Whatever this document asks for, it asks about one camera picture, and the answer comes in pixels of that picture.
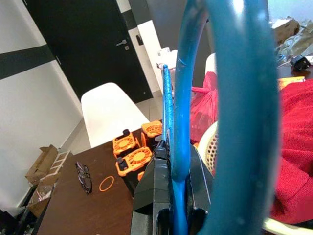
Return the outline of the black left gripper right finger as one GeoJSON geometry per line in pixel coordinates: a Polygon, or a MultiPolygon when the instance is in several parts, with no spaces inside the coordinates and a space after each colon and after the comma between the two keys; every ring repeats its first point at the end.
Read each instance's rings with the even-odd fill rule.
{"type": "Polygon", "coordinates": [[[196,235],[211,209],[212,174],[194,146],[187,177],[188,235],[196,235]]]}

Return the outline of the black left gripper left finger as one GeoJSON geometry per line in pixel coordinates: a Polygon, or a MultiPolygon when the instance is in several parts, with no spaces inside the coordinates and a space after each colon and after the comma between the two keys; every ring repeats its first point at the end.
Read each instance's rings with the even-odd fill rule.
{"type": "Polygon", "coordinates": [[[130,235],[171,235],[171,194],[169,147],[161,140],[134,192],[130,235]]]}

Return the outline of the blue plastic hanger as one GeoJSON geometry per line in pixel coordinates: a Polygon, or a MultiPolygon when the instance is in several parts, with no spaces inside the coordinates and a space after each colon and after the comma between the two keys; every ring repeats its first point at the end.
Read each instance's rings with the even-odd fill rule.
{"type": "Polygon", "coordinates": [[[219,145],[211,212],[201,235],[257,235],[274,198],[279,97],[274,39],[263,0],[187,0],[179,33],[174,103],[167,127],[174,235],[187,235],[190,100],[195,58],[212,23],[218,69],[219,145]]]}

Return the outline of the cream perforated basket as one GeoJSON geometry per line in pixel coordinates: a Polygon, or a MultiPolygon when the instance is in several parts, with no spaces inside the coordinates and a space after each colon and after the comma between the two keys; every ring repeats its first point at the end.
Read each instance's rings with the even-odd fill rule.
{"type": "MultiPolygon", "coordinates": [[[[202,136],[197,147],[201,159],[212,175],[215,175],[215,160],[218,145],[218,121],[214,122],[202,136]]],[[[281,223],[267,218],[263,229],[275,235],[313,235],[313,229],[281,223]]]]}

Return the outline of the orange rubber band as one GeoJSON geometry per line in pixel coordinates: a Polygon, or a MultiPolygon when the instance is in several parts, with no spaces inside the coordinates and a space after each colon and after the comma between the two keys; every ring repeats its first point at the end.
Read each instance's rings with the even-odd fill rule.
{"type": "Polygon", "coordinates": [[[104,178],[101,183],[99,184],[99,191],[106,192],[108,191],[114,184],[115,178],[113,176],[107,176],[104,178]]]}

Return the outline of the dark framed glasses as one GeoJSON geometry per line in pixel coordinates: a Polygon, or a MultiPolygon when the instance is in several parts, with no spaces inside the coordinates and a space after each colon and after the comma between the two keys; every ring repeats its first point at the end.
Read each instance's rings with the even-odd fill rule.
{"type": "Polygon", "coordinates": [[[83,188],[83,190],[86,192],[87,195],[92,193],[92,181],[90,177],[89,168],[82,164],[81,162],[77,161],[75,163],[77,173],[78,173],[78,180],[83,188]]]}

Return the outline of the red plastic bag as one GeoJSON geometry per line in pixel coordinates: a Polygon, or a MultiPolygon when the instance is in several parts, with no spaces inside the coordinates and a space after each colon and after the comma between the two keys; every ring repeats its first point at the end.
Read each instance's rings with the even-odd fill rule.
{"type": "Polygon", "coordinates": [[[190,140],[199,142],[206,130],[218,120],[217,75],[208,71],[202,87],[192,87],[190,140]]]}

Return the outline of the white plastic chair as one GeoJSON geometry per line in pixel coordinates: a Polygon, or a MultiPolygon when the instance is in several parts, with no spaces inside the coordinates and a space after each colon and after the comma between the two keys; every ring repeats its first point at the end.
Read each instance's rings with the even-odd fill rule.
{"type": "Polygon", "coordinates": [[[216,65],[216,54],[212,53],[208,56],[205,62],[205,73],[213,72],[217,74],[217,65],[216,65]]]}
{"type": "Polygon", "coordinates": [[[81,106],[92,148],[121,136],[125,129],[132,132],[149,122],[115,83],[106,83],[84,93],[81,106]]]}

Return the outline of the red cloth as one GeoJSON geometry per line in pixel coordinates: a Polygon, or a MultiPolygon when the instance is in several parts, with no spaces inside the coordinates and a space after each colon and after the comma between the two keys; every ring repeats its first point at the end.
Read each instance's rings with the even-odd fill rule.
{"type": "Polygon", "coordinates": [[[313,220],[313,80],[280,91],[281,150],[270,217],[287,224],[313,220]]]}

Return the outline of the open cardboard box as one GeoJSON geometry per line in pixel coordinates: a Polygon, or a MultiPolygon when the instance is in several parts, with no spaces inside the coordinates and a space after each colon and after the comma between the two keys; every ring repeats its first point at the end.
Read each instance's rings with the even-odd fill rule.
{"type": "Polygon", "coordinates": [[[41,216],[46,205],[48,204],[48,201],[53,191],[53,187],[55,186],[59,176],[60,173],[48,176],[42,179],[36,187],[27,205],[27,208],[36,218],[39,218],[41,216]]]}
{"type": "Polygon", "coordinates": [[[41,154],[25,175],[25,178],[33,186],[38,185],[40,180],[48,174],[58,155],[58,150],[53,145],[40,147],[40,150],[41,154]]]}

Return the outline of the yellow book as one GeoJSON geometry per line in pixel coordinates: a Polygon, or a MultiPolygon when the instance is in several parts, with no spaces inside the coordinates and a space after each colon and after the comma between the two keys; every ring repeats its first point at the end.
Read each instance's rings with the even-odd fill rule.
{"type": "Polygon", "coordinates": [[[283,88],[285,88],[287,85],[291,83],[300,83],[304,81],[305,81],[304,76],[279,78],[278,79],[278,91],[281,91],[283,88]]]}

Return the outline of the black door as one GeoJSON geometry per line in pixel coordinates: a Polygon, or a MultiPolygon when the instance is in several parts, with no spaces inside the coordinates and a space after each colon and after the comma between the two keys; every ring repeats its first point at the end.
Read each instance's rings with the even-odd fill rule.
{"type": "Polygon", "coordinates": [[[109,82],[135,103],[152,97],[116,0],[23,2],[79,98],[109,82]]]}

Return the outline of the black power adapter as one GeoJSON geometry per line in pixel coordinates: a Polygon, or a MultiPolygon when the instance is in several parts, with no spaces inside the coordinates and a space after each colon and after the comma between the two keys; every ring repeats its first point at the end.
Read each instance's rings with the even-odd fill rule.
{"type": "Polygon", "coordinates": [[[290,60],[293,71],[304,71],[311,66],[309,60],[303,55],[297,55],[290,60]]]}

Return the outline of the crumpled grey plastic bag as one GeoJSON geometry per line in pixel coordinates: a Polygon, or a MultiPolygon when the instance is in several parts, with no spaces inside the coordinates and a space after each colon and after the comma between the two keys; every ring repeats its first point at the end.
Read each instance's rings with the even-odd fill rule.
{"type": "Polygon", "coordinates": [[[282,42],[275,52],[286,57],[313,54],[313,20],[302,21],[298,32],[282,42]]]}

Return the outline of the brown cardboard box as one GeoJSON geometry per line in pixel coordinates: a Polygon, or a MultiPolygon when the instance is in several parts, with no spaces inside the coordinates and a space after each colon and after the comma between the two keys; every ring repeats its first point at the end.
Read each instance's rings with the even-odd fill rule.
{"type": "Polygon", "coordinates": [[[296,35],[300,30],[300,24],[292,17],[276,19],[270,22],[274,33],[276,45],[281,45],[287,38],[296,35]]]}

